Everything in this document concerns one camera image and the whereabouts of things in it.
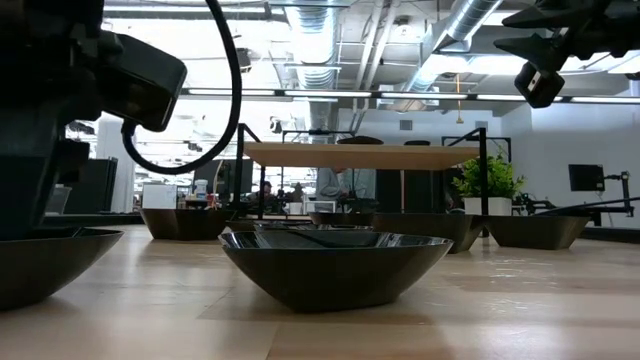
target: wooden surface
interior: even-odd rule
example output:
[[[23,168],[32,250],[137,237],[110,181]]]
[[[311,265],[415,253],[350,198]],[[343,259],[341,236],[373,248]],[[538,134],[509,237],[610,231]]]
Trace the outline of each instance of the wooden surface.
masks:
[[[444,170],[476,158],[478,148],[246,143],[244,153],[263,166]]]
[[[0,314],[3,360],[640,359],[640,247],[482,240],[398,302],[296,315],[215,242],[142,226],[50,300]]]

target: exposed ductwork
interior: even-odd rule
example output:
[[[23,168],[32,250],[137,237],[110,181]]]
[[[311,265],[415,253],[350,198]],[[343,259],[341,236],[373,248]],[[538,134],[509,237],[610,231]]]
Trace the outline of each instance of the exposed ductwork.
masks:
[[[294,54],[302,67],[297,69],[300,87],[308,90],[334,89],[338,9],[287,7],[287,18],[295,36]],[[310,129],[330,129],[334,109],[330,102],[309,102]]]
[[[456,0],[451,7],[451,15],[429,26],[422,43],[424,63],[407,81],[403,91],[426,92],[429,90],[440,75],[430,69],[431,54],[436,50],[446,51],[447,47],[459,43],[464,43],[466,46],[463,47],[468,49],[473,35],[501,3],[502,0]],[[419,110],[425,107],[426,105],[422,103],[407,100],[398,101],[390,106],[399,111]]]

